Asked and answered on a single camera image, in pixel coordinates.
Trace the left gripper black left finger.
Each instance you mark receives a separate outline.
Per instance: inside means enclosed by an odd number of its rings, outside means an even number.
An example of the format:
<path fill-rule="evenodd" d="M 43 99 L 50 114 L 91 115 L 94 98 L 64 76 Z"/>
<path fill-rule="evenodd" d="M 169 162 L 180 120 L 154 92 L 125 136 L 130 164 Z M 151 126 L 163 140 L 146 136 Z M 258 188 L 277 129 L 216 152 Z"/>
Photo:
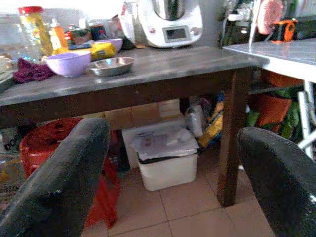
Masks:
<path fill-rule="evenodd" d="M 103 118 L 81 120 L 0 216 L 3 237 L 79 237 L 109 146 Z"/>

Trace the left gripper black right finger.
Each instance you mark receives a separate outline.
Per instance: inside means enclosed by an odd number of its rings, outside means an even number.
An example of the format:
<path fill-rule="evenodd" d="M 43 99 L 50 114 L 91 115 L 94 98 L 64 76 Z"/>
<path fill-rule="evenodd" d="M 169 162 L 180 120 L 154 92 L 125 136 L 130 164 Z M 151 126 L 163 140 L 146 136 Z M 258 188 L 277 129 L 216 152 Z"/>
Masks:
<path fill-rule="evenodd" d="M 316 163 L 295 143 L 245 127 L 238 154 L 255 197 L 277 237 L 316 235 Z"/>

